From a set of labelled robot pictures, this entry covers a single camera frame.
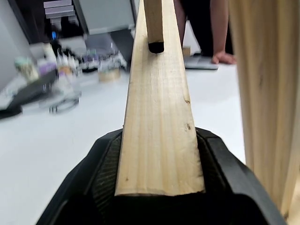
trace wooden stick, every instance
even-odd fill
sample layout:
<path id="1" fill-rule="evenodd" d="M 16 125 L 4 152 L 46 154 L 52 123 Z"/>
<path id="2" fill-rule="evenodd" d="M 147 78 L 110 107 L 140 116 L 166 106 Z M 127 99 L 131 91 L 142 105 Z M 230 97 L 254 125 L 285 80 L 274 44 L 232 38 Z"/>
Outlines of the wooden stick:
<path id="1" fill-rule="evenodd" d="M 165 51 L 152 54 L 140 1 L 116 195 L 204 190 L 173 0 L 163 14 Z"/>
<path id="2" fill-rule="evenodd" d="M 149 50 L 152 53 L 164 51 L 162 0 L 144 0 Z"/>
<path id="3" fill-rule="evenodd" d="M 299 1 L 230 0 L 247 165 L 287 215 L 300 164 Z"/>

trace wood grain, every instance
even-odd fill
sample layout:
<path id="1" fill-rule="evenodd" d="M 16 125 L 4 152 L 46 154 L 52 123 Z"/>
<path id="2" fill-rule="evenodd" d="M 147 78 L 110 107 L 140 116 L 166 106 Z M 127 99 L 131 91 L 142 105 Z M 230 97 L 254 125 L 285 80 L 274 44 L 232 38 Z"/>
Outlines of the wood grain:
<path id="1" fill-rule="evenodd" d="M 292 198 L 292 204 L 287 222 L 289 225 L 300 224 L 300 173 L 297 177 L 296 187 Z"/>
<path id="2" fill-rule="evenodd" d="M 148 42 L 164 42 L 162 0 L 144 0 Z"/>
<path id="3" fill-rule="evenodd" d="M 140 1 L 116 195 L 204 190 L 173 0 L 163 0 L 165 51 L 148 50 Z"/>
<path id="4" fill-rule="evenodd" d="M 230 0 L 247 165 L 283 215 L 300 162 L 299 1 Z"/>

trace human hand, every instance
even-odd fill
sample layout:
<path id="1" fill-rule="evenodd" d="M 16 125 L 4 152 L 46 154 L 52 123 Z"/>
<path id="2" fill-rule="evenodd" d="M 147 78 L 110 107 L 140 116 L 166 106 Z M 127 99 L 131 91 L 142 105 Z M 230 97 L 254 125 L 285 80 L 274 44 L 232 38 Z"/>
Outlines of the human hand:
<path id="1" fill-rule="evenodd" d="M 225 64 L 236 64 L 236 59 L 234 55 L 228 54 L 225 51 L 215 53 L 212 57 L 212 63 L 225 63 Z"/>

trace wooden board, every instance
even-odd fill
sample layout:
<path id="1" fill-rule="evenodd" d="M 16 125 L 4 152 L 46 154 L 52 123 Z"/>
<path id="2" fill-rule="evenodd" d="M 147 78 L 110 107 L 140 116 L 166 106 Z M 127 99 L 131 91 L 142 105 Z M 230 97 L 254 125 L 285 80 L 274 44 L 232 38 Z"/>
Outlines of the wooden board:
<path id="1" fill-rule="evenodd" d="M 289 225 L 300 224 L 300 173 L 298 174 L 294 195 L 292 198 L 292 204 L 289 211 L 289 217 L 287 219 Z"/>
<path id="2" fill-rule="evenodd" d="M 116 195 L 204 190 L 173 0 L 162 10 L 165 51 L 152 54 L 140 1 Z"/>
<path id="3" fill-rule="evenodd" d="M 148 43 L 164 42 L 162 0 L 144 0 Z"/>
<path id="4" fill-rule="evenodd" d="M 230 0 L 247 165 L 288 213 L 300 164 L 299 1 Z"/>

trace person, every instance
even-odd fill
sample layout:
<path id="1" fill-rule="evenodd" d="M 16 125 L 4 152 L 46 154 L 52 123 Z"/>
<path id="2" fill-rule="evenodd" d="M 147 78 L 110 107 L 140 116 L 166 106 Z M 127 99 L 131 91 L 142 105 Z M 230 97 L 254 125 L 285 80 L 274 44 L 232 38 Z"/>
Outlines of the person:
<path id="1" fill-rule="evenodd" d="M 228 0 L 174 0 L 181 46 L 189 19 L 201 48 L 201 55 L 212 63 L 236 64 L 228 28 Z"/>

